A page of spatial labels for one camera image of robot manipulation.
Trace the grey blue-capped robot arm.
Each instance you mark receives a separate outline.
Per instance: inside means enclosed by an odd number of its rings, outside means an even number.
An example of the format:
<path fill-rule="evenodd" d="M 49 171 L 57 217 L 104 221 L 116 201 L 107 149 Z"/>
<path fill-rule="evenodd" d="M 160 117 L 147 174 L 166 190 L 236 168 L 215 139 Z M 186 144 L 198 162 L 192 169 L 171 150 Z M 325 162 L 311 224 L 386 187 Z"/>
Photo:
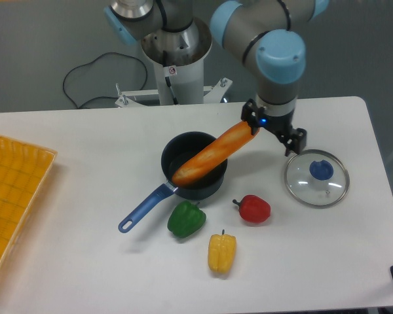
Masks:
<path fill-rule="evenodd" d="M 208 23 L 191 1 L 112 1 L 104 14 L 125 44 L 140 43 L 153 63 L 161 105 L 202 103 L 204 59 L 214 43 L 232 54 L 256 79 L 255 99 L 242 110 L 253 130 L 263 128 L 299 154 L 307 133 L 292 118 L 306 48 L 292 27 L 323 13 L 327 1 L 226 1 Z"/>

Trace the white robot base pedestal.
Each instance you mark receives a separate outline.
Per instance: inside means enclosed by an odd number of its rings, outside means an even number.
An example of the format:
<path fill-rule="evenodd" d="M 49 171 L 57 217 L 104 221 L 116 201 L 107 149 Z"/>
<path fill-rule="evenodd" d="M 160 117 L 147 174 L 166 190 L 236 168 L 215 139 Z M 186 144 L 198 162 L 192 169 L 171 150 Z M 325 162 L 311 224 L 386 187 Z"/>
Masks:
<path fill-rule="evenodd" d="M 212 36 L 208 26 L 194 18 L 180 32 L 159 29 L 141 40 L 144 56 L 152 63 L 157 88 L 155 90 L 118 91 L 115 105 L 140 107 L 145 101 L 158 100 L 160 105 L 191 105 L 220 103 L 233 85 L 221 78 L 213 86 L 204 85 L 204 59 L 210 53 Z"/>

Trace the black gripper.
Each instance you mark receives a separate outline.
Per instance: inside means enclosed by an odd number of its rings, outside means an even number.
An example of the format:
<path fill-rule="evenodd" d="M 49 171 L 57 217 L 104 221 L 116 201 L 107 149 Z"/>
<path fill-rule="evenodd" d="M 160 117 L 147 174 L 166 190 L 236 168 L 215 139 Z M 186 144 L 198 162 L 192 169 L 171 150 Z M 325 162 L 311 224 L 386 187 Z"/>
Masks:
<path fill-rule="evenodd" d="M 255 102 L 249 99 L 242 107 L 240 119 L 249 125 L 252 135 L 255 135 L 259 128 L 275 134 L 285 146 L 284 156 L 289 156 L 291 153 L 300 154 L 307 144 L 307 131 L 292 127 L 295 104 L 296 100 L 273 105 L 263 100 Z"/>

